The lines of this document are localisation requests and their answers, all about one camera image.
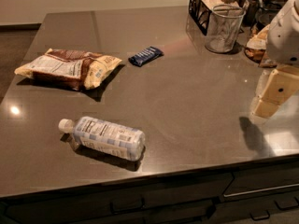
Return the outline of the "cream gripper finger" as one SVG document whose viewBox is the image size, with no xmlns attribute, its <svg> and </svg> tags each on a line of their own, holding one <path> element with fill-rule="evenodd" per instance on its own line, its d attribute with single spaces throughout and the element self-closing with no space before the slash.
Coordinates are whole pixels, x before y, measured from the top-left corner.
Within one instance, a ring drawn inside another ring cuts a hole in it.
<svg viewBox="0 0 299 224">
<path fill-rule="evenodd" d="M 268 119 L 298 90 L 298 67 L 278 66 L 272 71 L 263 70 L 251 104 L 251 113 Z"/>
</svg>

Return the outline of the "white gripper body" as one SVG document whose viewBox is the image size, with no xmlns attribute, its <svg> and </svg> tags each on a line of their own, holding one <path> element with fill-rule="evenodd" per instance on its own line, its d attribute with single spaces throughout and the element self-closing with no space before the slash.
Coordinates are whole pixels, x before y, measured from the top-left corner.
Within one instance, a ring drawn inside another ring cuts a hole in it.
<svg viewBox="0 0 299 224">
<path fill-rule="evenodd" d="M 288 0 L 270 22 L 266 51 L 272 61 L 299 65 L 299 0 Z"/>
</svg>

